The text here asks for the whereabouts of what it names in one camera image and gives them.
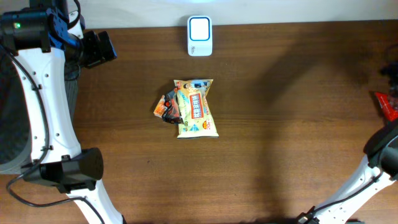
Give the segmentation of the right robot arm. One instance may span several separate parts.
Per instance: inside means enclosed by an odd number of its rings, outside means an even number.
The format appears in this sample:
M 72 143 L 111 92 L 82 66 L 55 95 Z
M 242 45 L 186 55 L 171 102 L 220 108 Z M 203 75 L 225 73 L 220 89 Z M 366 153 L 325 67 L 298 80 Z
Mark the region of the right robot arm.
M 391 86 L 386 99 L 379 99 L 389 121 L 364 146 L 365 156 L 350 179 L 328 200 L 297 217 L 296 223 L 348 223 L 350 217 L 382 189 L 397 182 L 397 62 L 381 69 Z

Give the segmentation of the black orange snack packet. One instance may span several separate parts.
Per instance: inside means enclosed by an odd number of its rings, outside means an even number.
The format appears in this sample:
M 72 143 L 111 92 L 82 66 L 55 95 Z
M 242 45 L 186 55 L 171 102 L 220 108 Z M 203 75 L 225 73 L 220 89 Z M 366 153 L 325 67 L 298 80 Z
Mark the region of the black orange snack packet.
M 162 120 L 166 123 L 181 124 L 183 119 L 180 114 L 177 100 L 178 89 L 174 88 L 168 92 L 164 97 L 165 111 L 162 114 Z

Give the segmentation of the small orange box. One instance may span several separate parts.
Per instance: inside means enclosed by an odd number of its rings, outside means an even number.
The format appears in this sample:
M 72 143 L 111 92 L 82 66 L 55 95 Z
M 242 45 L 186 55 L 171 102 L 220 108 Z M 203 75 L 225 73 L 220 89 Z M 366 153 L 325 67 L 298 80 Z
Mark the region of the small orange box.
M 162 97 L 160 98 L 159 102 L 157 103 L 157 105 L 154 109 L 154 115 L 156 117 L 162 118 L 166 109 L 167 109 L 167 107 L 165 106 L 165 96 L 162 95 Z

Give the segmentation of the red snack bag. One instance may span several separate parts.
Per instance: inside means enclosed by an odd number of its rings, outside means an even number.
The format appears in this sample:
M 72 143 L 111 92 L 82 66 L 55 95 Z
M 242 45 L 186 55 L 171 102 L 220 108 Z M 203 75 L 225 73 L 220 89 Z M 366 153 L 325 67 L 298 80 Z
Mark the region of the red snack bag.
M 388 121 L 395 121 L 397 119 L 397 107 L 392 104 L 392 98 L 386 93 L 374 93 L 383 116 Z

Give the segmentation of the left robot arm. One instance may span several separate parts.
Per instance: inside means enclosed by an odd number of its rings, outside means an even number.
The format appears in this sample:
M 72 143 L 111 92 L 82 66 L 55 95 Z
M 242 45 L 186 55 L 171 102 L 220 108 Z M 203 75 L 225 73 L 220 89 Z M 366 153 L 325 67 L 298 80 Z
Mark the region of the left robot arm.
M 55 187 L 90 223 L 124 223 L 102 181 L 101 151 L 81 148 L 71 117 L 80 70 L 117 57 L 109 35 L 86 31 L 66 1 L 31 1 L 1 16 L 1 50 L 21 81 L 30 134 L 1 170 L 20 168 L 19 179 Z

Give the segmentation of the cream chocolate chip bag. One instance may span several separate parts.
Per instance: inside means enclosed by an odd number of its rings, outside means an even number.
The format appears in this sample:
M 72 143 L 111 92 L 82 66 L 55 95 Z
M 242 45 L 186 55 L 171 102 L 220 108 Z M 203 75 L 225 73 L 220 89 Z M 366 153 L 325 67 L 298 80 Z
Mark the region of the cream chocolate chip bag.
M 212 83 L 213 79 L 174 80 L 182 119 L 178 139 L 219 137 L 206 99 Z

